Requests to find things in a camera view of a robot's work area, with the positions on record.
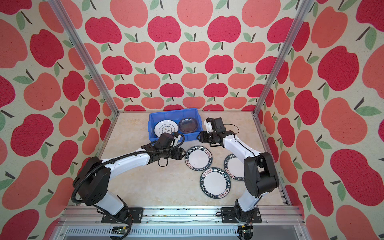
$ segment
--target plate with dark green rim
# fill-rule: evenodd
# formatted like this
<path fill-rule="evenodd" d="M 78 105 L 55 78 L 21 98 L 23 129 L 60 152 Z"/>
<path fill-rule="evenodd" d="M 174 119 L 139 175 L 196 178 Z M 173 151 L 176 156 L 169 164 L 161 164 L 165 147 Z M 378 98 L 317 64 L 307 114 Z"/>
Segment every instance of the plate with dark green rim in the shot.
<path fill-rule="evenodd" d="M 220 199 L 227 196 L 231 190 L 231 179 L 224 170 L 211 167 L 201 174 L 200 188 L 208 197 Z"/>
<path fill-rule="evenodd" d="M 190 169 L 204 171 L 212 164 L 212 154 L 203 146 L 194 146 L 185 153 L 184 160 Z"/>
<path fill-rule="evenodd" d="M 225 158 L 224 170 L 231 178 L 238 181 L 244 181 L 244 163 L 242 163 L 234 154 L 230 154 Z"/>

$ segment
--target apple wallpaper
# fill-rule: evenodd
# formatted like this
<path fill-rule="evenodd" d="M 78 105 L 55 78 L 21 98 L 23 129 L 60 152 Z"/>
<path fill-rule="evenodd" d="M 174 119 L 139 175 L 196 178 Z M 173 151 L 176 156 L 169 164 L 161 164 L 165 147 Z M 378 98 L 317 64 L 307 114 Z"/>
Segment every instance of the apple wallpaper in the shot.
<path fill-rule="evenodd" d="M 47 240 L 113 114 L 47 1 L 1 1 L 0 12 L 0 239 Z"/>
<path fill-rule="evenodd" d="M 120 111 L 251 111 L 301 2 L 84 0 L 69 15 Z"/>
<path fill-rule="evenodd" d="M 282 184 L 313 240 L 384 239 L 382 1 L 317 0 L 300 31 L 258 113 Z"/>

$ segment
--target white plate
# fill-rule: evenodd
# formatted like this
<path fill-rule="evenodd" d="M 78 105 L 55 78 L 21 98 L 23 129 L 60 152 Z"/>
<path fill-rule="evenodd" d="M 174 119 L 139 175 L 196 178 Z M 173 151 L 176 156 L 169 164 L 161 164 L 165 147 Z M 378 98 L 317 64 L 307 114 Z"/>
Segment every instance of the white plate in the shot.
<path fill-rule="evenodd" d="M 224 170 L 228 175 L 238 181 L 244 181 L 244 163 L 234 154 L 228 155 L 224 160 Z"/>
<path fill-rule="evenodd" d="M 200 188 L 208 197 L 220 199 L 231 190 L 231 180 L 224 170 L 217 167 L 208 168 L 201 174 Z"/>
<path fill-rule="evenodd" d="M 204 171 L 212 164 L 211 152 L 202 146 L 194 146 L 185 153 L 185 164 L 192 170 Z"/>
<path fill-rule="evenodd" d="M 160 137 L 162 133 L 169 133 L 177 132 L 179 130 L 179 127 L 177 124 L 172 120 L 164 120 L 156 124 L 155 126 L 155 136 Z"/>

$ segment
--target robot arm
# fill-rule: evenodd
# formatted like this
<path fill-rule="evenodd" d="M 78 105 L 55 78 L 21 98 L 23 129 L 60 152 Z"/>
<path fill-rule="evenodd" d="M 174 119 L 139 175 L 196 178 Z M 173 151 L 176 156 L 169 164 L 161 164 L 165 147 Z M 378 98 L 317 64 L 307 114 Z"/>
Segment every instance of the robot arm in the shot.
<path fill-rule="evenodd" d="M 272 156 L 258 152 L 242 142 L 233 131 L 227 131 L 221 118 L 207 118 L 207 131 L 201 131 L 197 139 L 212 147 L 223 147 L 231 151 L 244 163 L 244 178 L 247 191 L 235 201 L 235 217 L 240 222 L 249 220 L 257 202 L 263 195 L 279 186 L 279 179 Z"/>
<path fill-rule="evenodd" d="M 234 132 L 227 131 L 221 118 L 208 118 L 205 125 L 207 131 L 202 131 L 197 136 L 200 142 L 226 148 L 244 162 L 247 191 L 235 201 L 234 213 L 239 222 L 246 222 L 252 218 L 255 205 L 262 196 L 279 186 L 272 157 L 267 152 L 260 153 L 252 149 Z M 182 137 L 179 144 L 177 144 L 178 136 Z M 156 142 L 141 146 L 132 153 L 113 159 L 100 160 L 97 157 L 89 159 L 73 181 L 72 201 L 76 204 L 94 205 L 101 209 L 103 214 L 130 226 L 130 222 L 127 221 L 130 215 L 129 209 L 121 198 L 108 191 L 109 180 L 132 168 L 158 162 L 160 158 L 167 159 L 167 164 L 168 158 L 181 160 L 185 151 L 179 146 L 183 142 L 182 134 L 163 133 Z M 264 168 L 264 171 L 259 172 L 258 166 Z"/>

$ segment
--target blue plastic bin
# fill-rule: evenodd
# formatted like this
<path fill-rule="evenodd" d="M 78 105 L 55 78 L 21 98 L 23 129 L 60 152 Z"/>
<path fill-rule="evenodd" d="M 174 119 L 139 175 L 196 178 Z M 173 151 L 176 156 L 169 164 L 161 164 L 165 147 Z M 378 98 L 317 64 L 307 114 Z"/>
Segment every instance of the blue plastic bin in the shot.
<path fill-rule="evenodd" d="M 148 132 L 149 132 L 149 140 L 156 141 L 159 138 L 155 136 L 154 129 L 156 124 L 163 120 L 172 120 L 175 123 L 179 124 L 180 120 L 183 118 L 194 118 L 197 120 L 198 127 L 195 132 L 192 133 L 183 133 L 185 137 L 185 141 L 193 141 L 196 140 L 197 135 L 203 131 L 203 122 L 201 121 L 201 117 L 199 115 L 199 111 L 197 108 L 190 109 L 182 109 L 182 110 L 174 110 L 174 111 L 166 111 L 160 113 L 151 113 L 149 115 L 148 121 Z"/>

